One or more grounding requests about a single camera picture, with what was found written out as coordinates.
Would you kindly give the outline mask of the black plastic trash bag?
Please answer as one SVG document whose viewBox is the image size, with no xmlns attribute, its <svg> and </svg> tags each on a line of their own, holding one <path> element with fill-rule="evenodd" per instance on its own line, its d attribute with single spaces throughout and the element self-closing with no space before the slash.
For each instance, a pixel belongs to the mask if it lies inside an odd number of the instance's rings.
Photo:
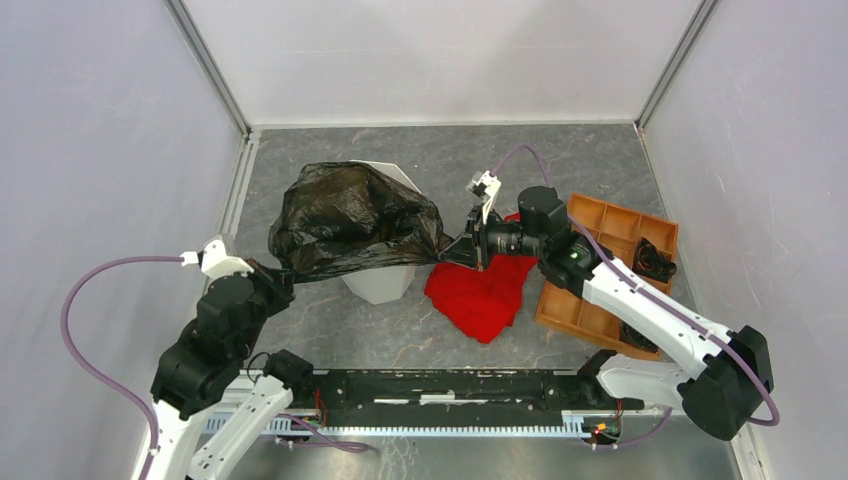
<svg viewBox="0 0 848 480">
<path fill-rule="evenodd" d="M 451 242 L 437 205 L 362 162 L 304 166 L 284 192 L 267 248 L 297 283 L 433 264 Z"/>
</svg>

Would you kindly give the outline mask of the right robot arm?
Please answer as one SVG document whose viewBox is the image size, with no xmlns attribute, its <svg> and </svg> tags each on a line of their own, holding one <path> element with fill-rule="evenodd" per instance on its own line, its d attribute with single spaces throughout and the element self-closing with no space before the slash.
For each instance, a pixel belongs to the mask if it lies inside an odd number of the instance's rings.
<svg viewBox="0 0 848 480">
<path fill-rule="evenodd" d="M 680 409 L 723 441 L 747 424 L 780 423 L 769 344 L 759 330 L 712 321 L 641 279 L 568 213 L 552 187 L 524 189 L 516 221 L 492 210 L 487 189 L 473 191 L 480 201 L 439 260 L 485 271 L 497 255 L 533 258 L 547 281 L 614 315 L 670 357 L 660 363 L 596 355 L 577 382 L 585 405 L 632 398 Z"/>
</svg>

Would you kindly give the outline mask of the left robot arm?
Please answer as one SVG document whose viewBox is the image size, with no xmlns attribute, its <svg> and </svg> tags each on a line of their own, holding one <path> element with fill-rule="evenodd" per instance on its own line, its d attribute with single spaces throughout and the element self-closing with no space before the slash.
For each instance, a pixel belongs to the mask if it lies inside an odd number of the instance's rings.
<svg viewBox="0 0 848 480">
<path fill-rule="evenodd" d="M 211 282 L 195 318 L 160 356 L 151 387 L 158 424 L 149 455 L 137 467 L 143 479 L 226 479 L 273 417 L 313 397 L 313 365 L 279 350 L 224 426 L 197 444 L 267 320 L 295 298 L 291 272 L 253 259 L 246 264 L 248 271 Z"/>
</svg>

